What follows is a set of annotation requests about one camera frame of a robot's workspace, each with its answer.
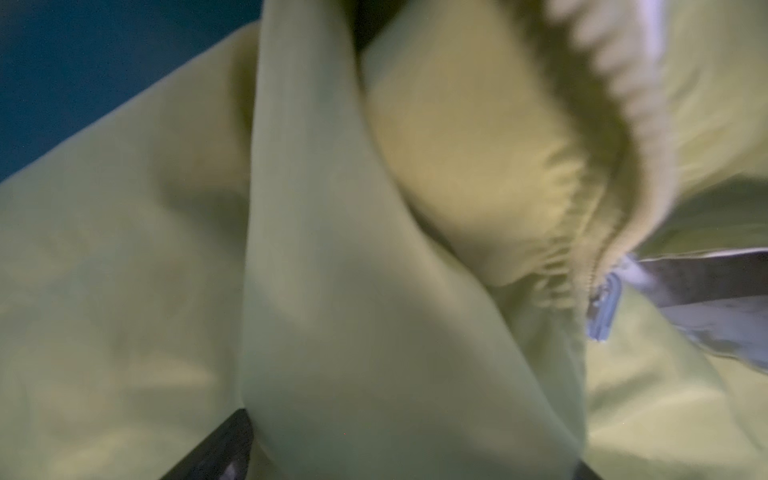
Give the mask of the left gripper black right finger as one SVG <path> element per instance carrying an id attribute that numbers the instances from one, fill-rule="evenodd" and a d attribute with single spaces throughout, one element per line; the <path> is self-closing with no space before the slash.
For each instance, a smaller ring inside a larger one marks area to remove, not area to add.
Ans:
<path id="1" fill-rule="evenodd" d="M 574 480 L 602 480 L 589 465 L 580 462 L 573 476 Z"/>

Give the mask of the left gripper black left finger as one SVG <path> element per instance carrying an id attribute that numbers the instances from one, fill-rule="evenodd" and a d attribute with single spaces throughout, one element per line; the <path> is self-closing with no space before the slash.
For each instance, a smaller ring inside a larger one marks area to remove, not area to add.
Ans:
<path id="1" fill-rule="evenodd" d="M 245 409 L 236 410 L 161 480 L 243 480 L 254 433 Z"/>

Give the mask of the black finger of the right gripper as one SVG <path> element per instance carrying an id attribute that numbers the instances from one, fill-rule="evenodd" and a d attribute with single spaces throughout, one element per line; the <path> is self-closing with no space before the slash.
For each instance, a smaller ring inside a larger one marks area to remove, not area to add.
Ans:
<path id="1" fill-rule="evenodd" d="M 707 352 L 767 370 L 767 251 L 620 264 L 620 278 Z"/>

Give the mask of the metal zipper pull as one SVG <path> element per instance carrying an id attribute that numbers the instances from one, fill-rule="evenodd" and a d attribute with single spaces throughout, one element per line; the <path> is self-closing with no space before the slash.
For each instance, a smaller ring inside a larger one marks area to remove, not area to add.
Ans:
<path id="1" fill-rule="evenodd" d="M 604 342 L 608 339 L 622 291 L 621 278 L 614 272 L 608 274 L 591 299 L 587 311 L 586 334 L 591 340 Z"/>

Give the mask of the green jacket with printed lining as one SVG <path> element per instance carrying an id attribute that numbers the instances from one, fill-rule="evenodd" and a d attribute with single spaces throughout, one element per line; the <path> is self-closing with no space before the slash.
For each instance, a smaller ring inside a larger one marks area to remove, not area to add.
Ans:
<path id="1" fill-rule="evenodd" d="M 1 475 L 763 479 L 620 264 L 767 251 L 763 1 L 267 1 L 1 185 Z"/>

